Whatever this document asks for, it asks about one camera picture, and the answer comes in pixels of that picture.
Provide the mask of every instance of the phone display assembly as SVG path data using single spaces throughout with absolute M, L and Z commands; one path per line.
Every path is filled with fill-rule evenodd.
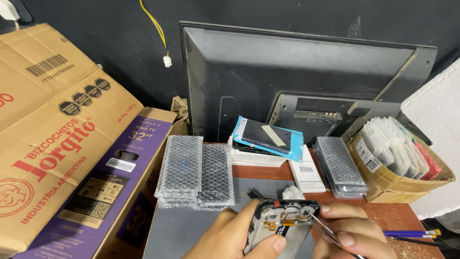
M 247 232 L 246 255 L 263 239 L 279 234 L 286 238 L 287 245 L 277 259 L 293 259 L 307 238 L 315 221 L 309 214 L 319 214 L 316 200 L 263 200 L 254 212 Z

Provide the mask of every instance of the jorgito box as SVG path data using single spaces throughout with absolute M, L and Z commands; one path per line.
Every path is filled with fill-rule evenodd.
M 146 108 L 14 259 L 142 258 L 166 137 L 187 132 L 176 114 Z
M 142 108 L 51 26 L 0 35 L 0 258 L 27 249 Z

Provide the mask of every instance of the black monitor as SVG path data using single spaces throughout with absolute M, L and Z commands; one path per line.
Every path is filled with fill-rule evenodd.
M 191 22 L 181 22 L 180 32 L 190 133 L 209 142 L 227 142 L 238 115 L 269 123 L 282 94 L 400 104 L 425 82 L 437 53 L 429 46 Z

